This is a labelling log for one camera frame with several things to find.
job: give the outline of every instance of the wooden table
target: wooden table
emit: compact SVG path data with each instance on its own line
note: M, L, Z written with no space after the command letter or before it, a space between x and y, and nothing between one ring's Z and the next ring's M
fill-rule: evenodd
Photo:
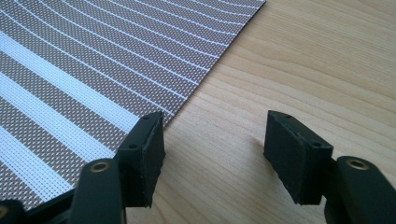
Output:
M395 187L396 1L270 0L166 128L154 205L129 223L325 223L262 155L269 109Z

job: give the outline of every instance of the wood grain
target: wood grain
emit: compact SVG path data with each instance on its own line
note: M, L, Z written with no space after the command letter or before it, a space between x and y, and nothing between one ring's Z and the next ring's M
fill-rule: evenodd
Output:
M325 223L262 155L269 109L376 164L396 186L396 2L272 0L165 130L151 209L129 223Z

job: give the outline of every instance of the woven screen fabric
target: woven screen fabric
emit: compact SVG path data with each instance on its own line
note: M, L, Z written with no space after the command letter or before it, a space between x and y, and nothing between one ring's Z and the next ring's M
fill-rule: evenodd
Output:
M258 0L0 1L0 200L31 209L176 114Z

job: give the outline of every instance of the metal rivet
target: metal rivet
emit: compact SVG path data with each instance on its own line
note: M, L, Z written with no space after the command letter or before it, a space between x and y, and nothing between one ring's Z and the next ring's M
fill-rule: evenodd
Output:
M99 172L107 170L108 167L110 167L110 164L108 164L108 162L99 161L99 162L95 163L94 165L92 165L90 170L93 173L99 173Z
M358 170L368 170L370 169L370 166L367 165L364 161L359 161L355 159L350 159L346 161L346 164L349 166L358 169Z
M0 219L5 217L7 213L8 213L8 208L3 205L0 205Z

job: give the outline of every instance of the screw hole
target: screw hole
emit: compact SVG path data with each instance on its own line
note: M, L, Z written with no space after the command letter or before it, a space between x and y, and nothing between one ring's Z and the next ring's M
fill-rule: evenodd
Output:
M370 168L364 161L347 160L346 164L358 170L368 170Z
M94 165L92 165L90 170L93 173L99 173L99 172L105 171L106 169L108 169L108 167L110 167L110 164L108 164L108 162L99 161L99 162L95 163Z

